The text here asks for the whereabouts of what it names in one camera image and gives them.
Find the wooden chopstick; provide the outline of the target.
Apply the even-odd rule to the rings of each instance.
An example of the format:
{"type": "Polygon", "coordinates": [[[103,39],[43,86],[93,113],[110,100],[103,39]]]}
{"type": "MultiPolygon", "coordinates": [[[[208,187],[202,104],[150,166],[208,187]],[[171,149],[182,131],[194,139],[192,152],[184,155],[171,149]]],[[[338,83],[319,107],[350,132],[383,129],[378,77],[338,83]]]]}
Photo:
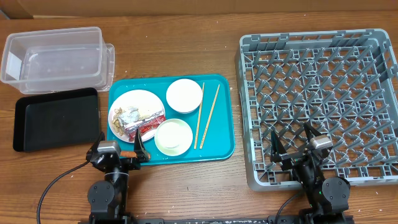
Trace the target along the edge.
{"type": "Polygon", "coordinates": [[[211,117],[213,115],[213,111],[214,111],[214,108],[215,108],[215,104],[216,104],[216,101],[217,101],[219,90],[220,90],[220,84],[217,87],[217,90],[216,90],[216,93],[215,93],[215,96],[214,96],[214,99],[213,99],[213,102],[212,102],[211,110],[210,110],[210,113],[209,113],[209,116],[208,116],[208,120],[206,122],[206,127],[205,127],[205,130],[204,130],[204,133],[203,133],[203,137],[202,137],[202,140],[201,140],[201,143],[200,143],[200,149],[203,149],[203,145],[204,145],[204,142],[205,142],[205,139],[206,139],[206,135],[207,135],[208,128],[209,128],[209,125],[210,125],[211,117]]]}
{"type": "Polygon", "coordinates": [[[198,110],[198,119],[197,119],[197,128],[196,128],[196,133],[195,133],[195,142],[194,142],[194,149],[197,149],[197,142],[198,142],[198,133],[200,130],[200,120],[201,120],[201,111],[202,111],[202,106],[203,106],[203,96],[204,96],[204,92],[205,92],[205,82],[203,82],[202,84],[202,97],[201,97],[201,102],[199,105],[199,110],[198,110]]]}

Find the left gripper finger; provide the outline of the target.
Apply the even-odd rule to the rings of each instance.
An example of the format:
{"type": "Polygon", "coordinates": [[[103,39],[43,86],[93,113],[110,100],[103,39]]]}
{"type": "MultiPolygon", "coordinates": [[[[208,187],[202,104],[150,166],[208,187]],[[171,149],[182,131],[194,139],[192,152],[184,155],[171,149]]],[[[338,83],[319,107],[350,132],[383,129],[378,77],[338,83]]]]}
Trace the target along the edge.
{"type": "Polygon", "coordinates": [[[137,129],[134,138],[134,152],[136,153],[136,158],[139,162],[149,162],[150,154],[146,151],[144,147],[140,129],[137,129]]]}
{"type": "Polygon", "coordinates": [[[105,139],[105,134],[104,132],[101,132],[97,140],[94,142],[94,144],[90,147],[91,152],[97,152],[98,151],[98,146],[101,141],[104,141],[105,139]]]}

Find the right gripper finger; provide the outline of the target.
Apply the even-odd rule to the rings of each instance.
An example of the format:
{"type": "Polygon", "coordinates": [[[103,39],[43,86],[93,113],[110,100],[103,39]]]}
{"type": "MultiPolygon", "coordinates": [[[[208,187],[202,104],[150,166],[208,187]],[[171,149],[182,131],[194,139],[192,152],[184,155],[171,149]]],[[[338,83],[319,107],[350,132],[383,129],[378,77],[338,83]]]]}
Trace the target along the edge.
{"type": "Polygon", "coordinates": [[[308,143],[310,144],[310,140],[311,138],[315,137],[315,136],[320,136],[321,134],[309,123],[304,123],[303,125],[304,130],[305,130],[305,134],[307,136],[307,140],[308,143]]]}
{"type": "Polygon", "coordinates": [[[291,157],[287,154],[284,146],[282,145],[277,133],[271,132],[271,162],[291,162],[291,157]]]}

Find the pale green white cup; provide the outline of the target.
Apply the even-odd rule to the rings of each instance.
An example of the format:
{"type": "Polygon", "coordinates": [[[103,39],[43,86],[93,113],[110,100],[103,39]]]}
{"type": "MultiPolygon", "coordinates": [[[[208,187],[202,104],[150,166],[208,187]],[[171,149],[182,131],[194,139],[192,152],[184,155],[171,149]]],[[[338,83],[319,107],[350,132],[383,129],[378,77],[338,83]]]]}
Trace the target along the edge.
{"type": "Polygon", "coordinates": [[[167,119],[156,130],[155,145],[166,156],[184,154],[193,142],[191,127],[181,119],[167,119]]]}

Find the red foil snack wrapper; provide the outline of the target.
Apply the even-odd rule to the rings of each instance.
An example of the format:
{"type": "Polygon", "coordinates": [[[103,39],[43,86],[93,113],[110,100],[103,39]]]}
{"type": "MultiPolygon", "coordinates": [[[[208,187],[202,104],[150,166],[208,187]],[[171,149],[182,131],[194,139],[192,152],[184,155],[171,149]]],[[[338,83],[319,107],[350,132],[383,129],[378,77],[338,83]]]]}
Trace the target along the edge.
{"type": "Polygon", "coordinates": [[[129,142],[133,142],[135,140],[137,131],[139,131],[142,136],[148,131],[157,129],[157,127],[165,120],[166,118],[164,112],[160,111],[153,114],[149,118],[125,125],[125,133],[129,138],[129,142]]]}

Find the white round plate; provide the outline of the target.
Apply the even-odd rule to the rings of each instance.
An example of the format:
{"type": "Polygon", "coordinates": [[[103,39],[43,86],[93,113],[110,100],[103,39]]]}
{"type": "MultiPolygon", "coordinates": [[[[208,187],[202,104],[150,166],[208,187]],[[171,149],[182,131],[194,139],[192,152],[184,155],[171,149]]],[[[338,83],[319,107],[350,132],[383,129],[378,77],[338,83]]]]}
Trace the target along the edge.
{"type": "MultiPolygon", "coordinates": [[[[163,102],[160,100],[158,96],[156,96],[154,93],[149,92],[147,90],[131,90],[126,93],[123,93],[121,96],[117,97],[112,103],[111,106],[109,107],[109,113],[108,113],[108,124],[111,132],[120,140],[127,142],[127,143],[133,143],[129,142],[129,138],[125,133],[125,126],[122,125],[124,135],[120,136],[113,128],[112,126],[112,120],[114,116],[114,110],[116,108],[122,108],[125,110],[126,108],[133,106],[139,109],[140,107],[146,107],[146,108],[153,108],[156,109],[157,112],[163,111],[165,114],[165,108],[163,105],[163,102]]],[[[150,140],[151,138],[154,137],[156,129],[152,131],[148,131],[144,135],[142,135],[142,140],[147,141],[150,140]]]]}

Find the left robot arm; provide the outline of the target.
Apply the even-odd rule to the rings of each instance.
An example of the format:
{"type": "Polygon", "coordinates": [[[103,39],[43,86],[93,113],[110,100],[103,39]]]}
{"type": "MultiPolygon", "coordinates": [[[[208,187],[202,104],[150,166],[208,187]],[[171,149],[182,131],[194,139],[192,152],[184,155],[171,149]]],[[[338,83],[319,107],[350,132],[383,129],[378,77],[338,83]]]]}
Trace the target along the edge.
{"type": "Polygon", "coordinates": [[[86,160],[94,168],[104,172],[104,180],[95,182],[88,190],[91,206],[90,223],[126,223],[138,221],[126,211],[129,171],[139,170],[143,162],[149,162],[141,133],[134,138],[131,155],[122,155],[117,141],[106,141],[101,133],[86,153],[86,160]]]}

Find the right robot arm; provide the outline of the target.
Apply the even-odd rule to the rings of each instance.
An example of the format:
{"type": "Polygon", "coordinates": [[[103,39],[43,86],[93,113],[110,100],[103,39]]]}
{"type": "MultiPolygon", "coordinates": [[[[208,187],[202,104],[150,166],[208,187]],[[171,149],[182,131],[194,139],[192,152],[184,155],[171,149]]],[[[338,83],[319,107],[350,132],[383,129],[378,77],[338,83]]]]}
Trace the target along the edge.
{"type": "Polygon", "coordinates": [[[302,152],[288,154],[277,133],[271,132],[271,161],[280,162],[283,171],[291,170],[293,178],[302,189],[279,208],[276,216],[269,217],[271,223],[353,223],[344,211],[349,209],[350,183],[342,177],[326,178],[321,165],[333,147],[332,140],[321,134],[311,124],[303,125],[308,145],[302,152]],[[282,216],[283,209],[291,201],[305,194],[309,208],[301,209],[296,216],[282,216]]]}

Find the foil ball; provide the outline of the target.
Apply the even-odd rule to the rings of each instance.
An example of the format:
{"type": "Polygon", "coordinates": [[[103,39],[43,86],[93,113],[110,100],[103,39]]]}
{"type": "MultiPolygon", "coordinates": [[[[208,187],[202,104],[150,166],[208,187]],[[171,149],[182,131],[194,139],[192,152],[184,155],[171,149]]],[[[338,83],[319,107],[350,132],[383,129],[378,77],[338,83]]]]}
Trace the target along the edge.
{"type": "Polygon", "coordinates": [[[118,116],[118,120],[123,126],[137,122],[139,120],[138,109],[133,106],[126,108],[118,116]]]}

